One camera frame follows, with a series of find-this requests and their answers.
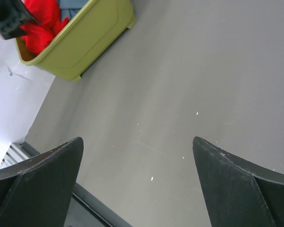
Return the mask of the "bright red t-shirt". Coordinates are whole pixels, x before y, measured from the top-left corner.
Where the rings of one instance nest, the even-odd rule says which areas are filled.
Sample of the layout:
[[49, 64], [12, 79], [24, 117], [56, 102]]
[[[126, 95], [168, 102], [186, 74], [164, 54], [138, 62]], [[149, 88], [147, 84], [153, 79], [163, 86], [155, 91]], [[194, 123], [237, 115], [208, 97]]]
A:
[[69, 18], [61, 19], [60, 7], [55, 0], [26, 0], [24, 5], [39, 22], [22, 25], [26, 32], [22, 39], [27, 49], [38, 55], [63, 30]]

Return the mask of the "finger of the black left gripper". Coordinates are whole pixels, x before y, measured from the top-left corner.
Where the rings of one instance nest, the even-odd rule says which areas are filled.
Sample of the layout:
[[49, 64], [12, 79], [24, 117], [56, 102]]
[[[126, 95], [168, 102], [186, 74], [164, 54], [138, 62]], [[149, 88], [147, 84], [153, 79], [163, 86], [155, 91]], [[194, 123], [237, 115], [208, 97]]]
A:
[[0, 35], [3, 39], [13, 39], [26, 35], [21, 28], [26, 23], [39, 24], [37, 18], [20, 0], [0, 0]]

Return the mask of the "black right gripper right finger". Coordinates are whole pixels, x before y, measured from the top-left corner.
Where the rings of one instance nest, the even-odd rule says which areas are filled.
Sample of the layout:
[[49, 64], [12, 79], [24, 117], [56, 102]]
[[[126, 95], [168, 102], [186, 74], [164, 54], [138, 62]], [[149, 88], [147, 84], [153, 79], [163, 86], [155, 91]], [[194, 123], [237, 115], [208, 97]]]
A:
[[213, 227], [284, 227], [284, 174], [193, 139], [195, 165]]

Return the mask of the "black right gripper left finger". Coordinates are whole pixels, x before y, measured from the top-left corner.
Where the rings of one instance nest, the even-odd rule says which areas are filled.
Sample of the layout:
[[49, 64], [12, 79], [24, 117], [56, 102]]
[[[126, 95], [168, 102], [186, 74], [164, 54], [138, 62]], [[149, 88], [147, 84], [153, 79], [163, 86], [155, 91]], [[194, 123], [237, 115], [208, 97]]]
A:
[[62, 227], [84, 143], [76, 137], [0, 169], [0, 227]]

